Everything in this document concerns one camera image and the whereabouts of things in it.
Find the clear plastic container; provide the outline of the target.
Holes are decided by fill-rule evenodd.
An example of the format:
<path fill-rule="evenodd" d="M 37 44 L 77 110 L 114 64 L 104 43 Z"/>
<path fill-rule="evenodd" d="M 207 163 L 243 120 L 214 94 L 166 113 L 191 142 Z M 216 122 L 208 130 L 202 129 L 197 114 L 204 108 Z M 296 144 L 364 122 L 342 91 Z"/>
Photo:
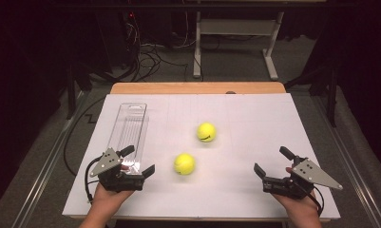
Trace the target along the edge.
<path fill-rule="evenodd" d="M 147 104 L 121 104 L 115 120 L 107 148 L 121 151 L 133 145 L 134 151 L 129 155 L 121 155 L 122 165 L 127 166 L 125 173 L 140 175 L 143 145 L 146 137 L 148 115 Z"/>

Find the yellow tennis ball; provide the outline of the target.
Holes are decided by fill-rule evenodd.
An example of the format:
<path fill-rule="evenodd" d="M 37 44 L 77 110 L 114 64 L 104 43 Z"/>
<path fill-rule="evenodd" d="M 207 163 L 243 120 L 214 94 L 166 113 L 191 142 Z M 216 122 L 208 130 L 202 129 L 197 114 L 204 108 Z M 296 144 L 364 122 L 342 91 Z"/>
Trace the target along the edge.
<path fill-rule="evenodd" d="M 178 174 L 189 175 L 196 167 L 194 157 L 187 153 L 179 154 L 174 160 L 174 169 Z"/>
<path fill-rule="evenodd" d="M 200 141 L 208 143 L 216 138 L 216 128 L 211 123 L 201 123 L 197 129 L 197 137 Z"/>

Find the person's right hand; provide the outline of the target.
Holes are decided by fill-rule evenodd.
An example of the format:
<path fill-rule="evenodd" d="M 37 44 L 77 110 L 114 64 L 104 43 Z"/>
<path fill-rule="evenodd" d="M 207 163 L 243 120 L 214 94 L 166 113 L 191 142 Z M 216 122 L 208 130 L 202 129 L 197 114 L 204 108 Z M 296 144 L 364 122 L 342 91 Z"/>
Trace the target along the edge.
<path fill-rule="evenodd" d="M 276 194 L 273 194 L 273 197 L 285 208 L 288 218 L 292 223 L 294 219 L 319 219 L 317 206 L 309 197 L 304 199 L 290 199 Z"/>

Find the white desk frame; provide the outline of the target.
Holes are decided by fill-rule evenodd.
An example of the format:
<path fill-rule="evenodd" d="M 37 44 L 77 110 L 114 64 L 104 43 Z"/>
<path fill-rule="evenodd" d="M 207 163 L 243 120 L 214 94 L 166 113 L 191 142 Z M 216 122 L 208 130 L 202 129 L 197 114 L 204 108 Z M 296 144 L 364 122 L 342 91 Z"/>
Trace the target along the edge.
<path fill-rule="evenodd" d="M 284 13 L 279 12 L 273 20 L 240 20 L 240 19 L 202 19 L 197 13 L 196 40 L 194 51 L 193 77 L 201 77 L 201 48 L 202 35 L 240 35 L 266 36 L 270 38 L 269 46 L 263 49 L 262 55 L 272 81 L 278 80 L 272 52 L 276 43 Z"/>

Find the person's left hand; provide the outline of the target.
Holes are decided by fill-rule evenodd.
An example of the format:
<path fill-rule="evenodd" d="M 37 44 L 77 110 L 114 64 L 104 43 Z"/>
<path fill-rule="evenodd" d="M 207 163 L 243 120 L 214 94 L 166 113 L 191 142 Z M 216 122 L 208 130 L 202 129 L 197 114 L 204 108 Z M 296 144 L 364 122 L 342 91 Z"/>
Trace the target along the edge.
<path fill-rule="evenodd" d="M 132 194 L 133 191 L 108 191 L 99 183 L 95 190 L 90 214 L 94 215 L 96 219 L 111 219 Z"/>

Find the metal floor rail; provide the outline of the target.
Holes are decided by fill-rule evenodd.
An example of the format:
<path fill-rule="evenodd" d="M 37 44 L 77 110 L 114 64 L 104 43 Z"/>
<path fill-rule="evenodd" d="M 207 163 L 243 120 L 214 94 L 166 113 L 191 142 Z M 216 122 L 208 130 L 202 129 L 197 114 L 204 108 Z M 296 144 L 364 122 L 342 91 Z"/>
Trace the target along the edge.
<path fill-rule="evenodd" d="M 381 228 L 381 164 L 373 155 L 354 116 L 343 98 L 335 111 L 335 126 L 326 114 L 325 102 L 313 97 L 320 116 L 327 125 L 335 145 L 337 168 L 344 189 L 336 202 L 342 206 L 342 221 L 347 227 Z"/>
<path fill-rule="evenodd" d="M 48 180 L 54 170 L 54 167 L 59 160 L 62 152 L 62 147 L 67 141 L 67 135 L 71 132 L 72 126 L 78 122 L 78 113 L 83 109 L 89 93 L 80 91 L 75 97 L 76 109 L 71 116 L 65 121 L 63 128 L 51 147 L 47 159 L 44 161 L 38 177 L 35 179 L 24 204 L 22 205 L 16 219 L 11 228 L 26 228 L 29 219 L 41 198 Z"/>

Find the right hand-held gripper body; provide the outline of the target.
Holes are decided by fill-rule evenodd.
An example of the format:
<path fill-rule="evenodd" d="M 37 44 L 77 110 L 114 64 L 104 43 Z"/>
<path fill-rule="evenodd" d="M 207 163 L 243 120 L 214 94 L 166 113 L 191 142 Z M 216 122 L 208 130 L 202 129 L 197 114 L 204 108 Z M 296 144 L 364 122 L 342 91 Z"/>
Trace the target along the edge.
<path fill-rule="evenodd" d="M 308 158 L 295 158 L 289 177 L 278 179 L 262 174 L 264 192 L 294 200 L 302 200 L 307 197 L 316 184 L 337 190 L 343 189 L 339 182 Z"/>

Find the black stand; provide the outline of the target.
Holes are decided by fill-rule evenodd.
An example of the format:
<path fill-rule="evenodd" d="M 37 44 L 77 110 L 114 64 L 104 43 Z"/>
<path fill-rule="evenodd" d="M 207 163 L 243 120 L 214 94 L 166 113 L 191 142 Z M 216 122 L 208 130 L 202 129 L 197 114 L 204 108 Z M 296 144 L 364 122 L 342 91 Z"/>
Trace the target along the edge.
<path fill-rule="evenodd" d="M 327 95 L 326 116 L 332 127 L 335 123 L 336 87 L 337 87 L 338 65 L 334 61 L 320 64 L 311 70 L 304 70 L 302 74 L 284 84 L 286 89 L 296 85 L 310 84 L 311 96 Z"/>
<path fill-rule="evenodd" d="M 67 68 L 67 119 L 70 120 L 78 109 L 78 90 L 90 91 L 92 84 L 85 64 L 72 62 Z"/>

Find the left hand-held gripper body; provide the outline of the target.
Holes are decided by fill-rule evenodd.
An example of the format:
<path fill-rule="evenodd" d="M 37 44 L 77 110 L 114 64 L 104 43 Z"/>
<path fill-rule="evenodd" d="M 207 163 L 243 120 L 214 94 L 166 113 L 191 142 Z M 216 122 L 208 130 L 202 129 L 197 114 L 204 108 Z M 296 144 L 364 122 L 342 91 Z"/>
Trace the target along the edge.
<path fill-rule="evenodd" d="M 99 183 L 108 191 L 141 191 L 146 180 L 142 173 L 134 174 L 123 169 L 123 158 L 113 148 L 107 150 L 94 160 L 95 167 L 89 173 L 97 177 Z"/>

